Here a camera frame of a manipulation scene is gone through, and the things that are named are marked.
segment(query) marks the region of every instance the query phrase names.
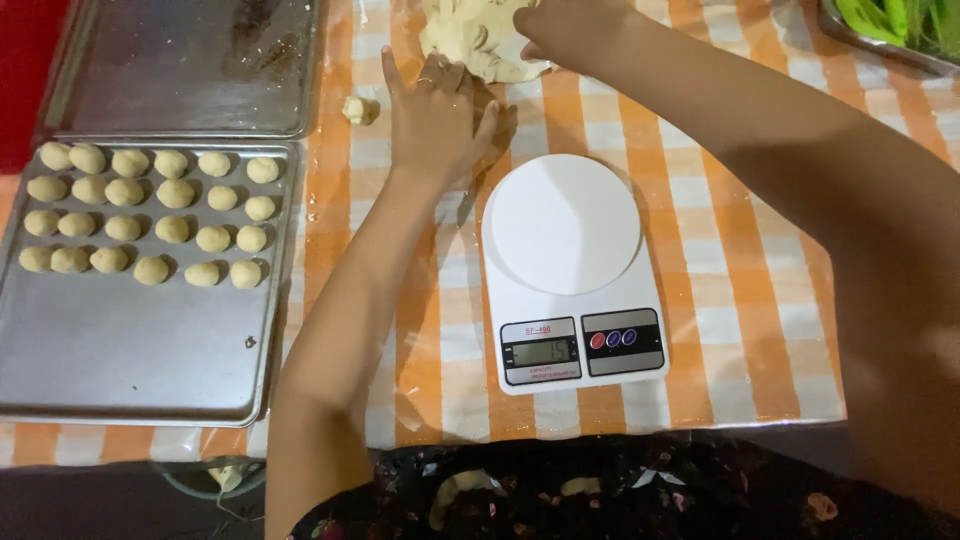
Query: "table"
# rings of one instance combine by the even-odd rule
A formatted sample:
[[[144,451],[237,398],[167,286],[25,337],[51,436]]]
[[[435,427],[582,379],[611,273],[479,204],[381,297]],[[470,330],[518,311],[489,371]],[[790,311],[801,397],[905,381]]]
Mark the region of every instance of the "table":
[[[369,211],[390,165],[379,50],[407,81],[420,67],[423,15],[402,0],[330,3],[317,69],[317,122],[283,351]],[[960,81],[930,78],[816,29],[812,0],[638,0],[663,24],[820,88],[960,168]],[[351,127],[352,92],[383,113]],[[372,447],[520,437],[829,422],[844,418],[826,253],[679,130],[591,79],[558,71],[492,86],[513,119],[447,193],[400,289],[367,412]],[[660,282],[672,369],[665,380],[510,397],[496,382],[477,234],[496,182],[547,153],[595,157],[632,188]],[[16,177],[0,178],[3,219]],[[243,430],[0,424],[0,466],[197,461],[266,455],[267,419]]]

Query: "aluminum tray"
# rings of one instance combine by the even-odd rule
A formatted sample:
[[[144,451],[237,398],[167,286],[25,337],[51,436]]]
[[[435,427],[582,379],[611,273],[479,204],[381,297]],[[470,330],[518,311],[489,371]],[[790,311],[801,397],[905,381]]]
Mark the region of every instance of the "aluminum tray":
[[[817,24],[820,26],[820,30],[824,31],[824,34],[837,41],[866,49],[882,57],[899,61],[934,75],[943,77],[960,75],[960,66],[954,63],[859,34],[853,28],[847,26],[847,23],[843,20],[843,15],[840,14],[840,10],[833,0],[820,0]]]
[[[243,427],[260,411],[300,170],[297,149],[280,141],[100,143],[108,163],[112,150],[133,147],[148,154],[162,148],[183,151],[190,160],[184,178],[203,190],[194,204],[164,207],[156,198],[163,179],[153,167],[140,181],[148,198],[124,209],[88,205],[72,195],[41,203],[21,183],[0,247],[0,421]],[[198,154],[206,151],[230,155],[233,167],[225,177],[214,179],[197,168]],[[280,178],[263,185],[250,181],[246,163],[253,156],[281,159]],[[69,173],[74,180],[84,174],[76,169]],[[23,178],[42,174],[55,173],[35,156]],[[108,170],[105,177],[117,175]],[[236,208],[221,212],[207,205],[206,193],[217,184],[235,187]],[[256,195],[277,202],[277,213],[264,225],[268,242],[262,252],[248,254],[235,243],[219,254],[197,247],[197,228],[207,225],[227,226],[235,241],[236,230],[251,223],[243,202]],[[37,238],[21,226],[33,209],[90,212],[97,231],[87,238]],[[122,213],[150,225],[139,239],[123,244],[129,255],[166,255],[176,262],[166,282],[140,284],[133,278],[133,262],[120,274],[90,268],[70,276],[27,272],[17,262],[27,246],[88,246],[89,253],[93,247],[115,246],[118,242],[104,233],[103,224]],[[168,244],[156,237],[156,220],[171,214],[190,222],[187,242]],[[257,260],[264,270],[263,282],[254,289],[237,289],[227,277],[228,264],[244,258]],[[222,280],[203,288],[187,283],[184,270],[206,260],[218,261]]]
[[[319,0],[73,0],[38,140],[296,138]]]

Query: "tablecloth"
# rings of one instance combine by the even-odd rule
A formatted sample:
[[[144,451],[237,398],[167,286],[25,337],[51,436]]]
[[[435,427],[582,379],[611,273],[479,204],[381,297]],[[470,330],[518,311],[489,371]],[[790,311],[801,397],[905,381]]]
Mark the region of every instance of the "tablecloth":
[[[817,30],[813,0],[638,0],[637,7],[828,92],[960,168],[960,82],[832,41]],[[413,2],[330,3],[321,21],[317,121],[303,142],[307,172],[290,295],[281,305],[284,354],[390,166],[380,48],[394,47],[407,81],[421,63],[423,15]],[[490,90],[510,120],[494,141],[500,152],[475,168],[474,187],[444,196],[420,239],[373,382],[371,446],[844,418],[821,247],[692,139],[607,86],[557,71]],[[351,93],[381,103],[371,126],[352,127],[341,116]],[[548,153],[602,160],[632,188],[669,336],[665,380],[520,397],[500,391],[485,323],[480,219],[507,172]],[[5,216],[16,182],[0,179]],[[242,430],[0,424],[0,466],[263,457],[268,422],[269,415]]]

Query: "scale platform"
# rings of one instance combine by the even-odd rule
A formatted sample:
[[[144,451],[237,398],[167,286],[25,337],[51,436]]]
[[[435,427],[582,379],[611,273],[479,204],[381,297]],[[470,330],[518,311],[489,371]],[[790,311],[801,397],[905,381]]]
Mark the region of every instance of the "scale platform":
[[[659,379],[660,295],[633,194],[597,161],[527,161],[481,225],[500,387],[507,394]]]

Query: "dough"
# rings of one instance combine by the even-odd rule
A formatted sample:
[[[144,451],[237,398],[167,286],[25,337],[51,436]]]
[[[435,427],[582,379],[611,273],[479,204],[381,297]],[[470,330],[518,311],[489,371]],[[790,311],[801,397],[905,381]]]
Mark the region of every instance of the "dough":
[[[57,231],[60,217],[51,210],[33,210],[23,218],[23,227],[34,236],[49,236]]]
[[[117,150],[113,154],[113,170],[125,178],[142,176],[150,166],[150,158],[139,150]]]
[[[237,205],[237,192],[225,185],[214,185],[206,193],[206,203],[212,209],[227,211]]]
[[[31,272],[49,272],[53,255],[50,248],[26,248],[20,252],[20,266]]]
[[[90,214],[84,212],[72,212],[64,215],[57,223],[57,228],[61,233],[67,236],[90,236],[96,225]]]
[[[270,197],[251,197],[244,205],[244,210],[253,221],[263,221],[274,215],[276,204]]]
[[[183,180],[165,180],[156,189],[156,197],[168,209],[182,209],[193,203],[193,187]]]
[[[176,215],[161,217],[156,222],[154,231],[157,238],[171,244],[185,242],[187,237],[190,236],[190,227],[186,224],[186,220]]]
[[[220,178],[230,171],[230,158],[220,152],[207,152],[200,156],[197,164],[204,174]]]
[[[100,175],[89,175],[73,183],[73,196],[89,205],[102,205],[107,201],[107,181]]]
[[[252,260],[238,260],[230,266],[230,282],[238,289],[252,289],[262,277],[260,265]]]
[[[140,223],[128,215],[115,215],[104,226],[107,236],[120,242],[133,242],[140,237]]]
[[[38,176],[27,182],[27,193],[38,201],[52,203],[66,196],[66,182],[53,176]]]
[[[376,102],[364,99],[360,96],[347,96],[344,100],[344,116],[354,126],[369,126],[373,122],[373,112],[376,110]]]
[[[107,200],[118,207],[129,207],[143,200],[143,188],[136,180],[118,178],[107,185]]]
[[[209,287],[220,280],[220,269],[212,262],[198,262],[183,273],[186,282],[198,287]]]
[[[78,143],[70,149],[70,161],[73,166],[86,174],[98,174],[107,166],[107,158],[99,148],[85,142]]]
[[[145,285],[162,283],[169,274],[170,267],[159,257],[144,257],[133,268],[133,278]]]
[[[197,231],[197,245],[207,253],[220,253],[230,245],[230,233],[223,227],[204,227]]]
[[[269,184],[280,176],[280,166],[273,158],[253,158],[247,163],[247,176],[258,184]]]
[[[127,267],[130,260],[120,248],[100,248],[90,256],[90,264],[101,274],[115,274]]]
[[[237,233],[237,247],[247,253],[256,253],[267,245],[267,233],[256,225],[247,225]]]
[[[176,150],[157,150],[154,169],[164,178],[179,178],[186,172],[186,156]]]
[[[527,39],[514,29],[514,12],[536,0],[424,0],[426,26],[420,48],[450,61],[460,61],[487,83],[523,83],[549,67],[544,61],[523,61]]]
[[[61,274],[79,274],[89,266],[84,248],[60,248],[50,257],[50,268]]]
[[[70,147],[54,140],[44,142],[40,147],[40,161],[43,161],[47,168],[55,171],[65,171],[73,167],[73,162],[70,161]]]

